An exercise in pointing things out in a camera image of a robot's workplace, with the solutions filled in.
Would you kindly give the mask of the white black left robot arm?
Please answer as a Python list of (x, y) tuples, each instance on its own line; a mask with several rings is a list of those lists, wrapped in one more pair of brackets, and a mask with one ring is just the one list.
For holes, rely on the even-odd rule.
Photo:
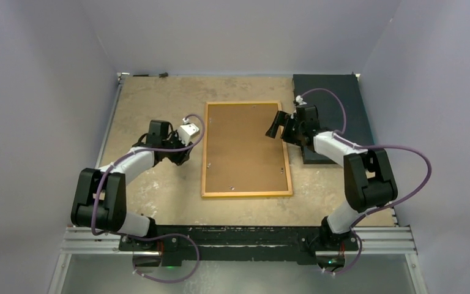
[(122, 157), (80, 172), (70, 214), (72, 224), (90, 228), (94, 235), (131, 236), (142, 250), (153, 249), (158, 242), (155, 220), (128, 211), (127, 186), (164, 159), (177, 166), (188, 161), (199, 143), (196, 136), (203, 134), (188, 117), (177, 128), (168, 121), (150, 121), (147, 132)]

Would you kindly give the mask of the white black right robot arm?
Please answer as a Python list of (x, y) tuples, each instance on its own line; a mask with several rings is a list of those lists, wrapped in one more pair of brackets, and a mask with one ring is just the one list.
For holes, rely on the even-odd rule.
[(344, 202), (326, 216), (319, 241), (334, 249), (350, 234), (354, 223), (374, 208), (382, 208), (398, 197), (398, 188), (387, 152), (345, 140), (339, 131), (323, 127), (315, 106), (298, 106), (292, 114), (276, 112), (266, 136), (307, 148), (343, 168)]

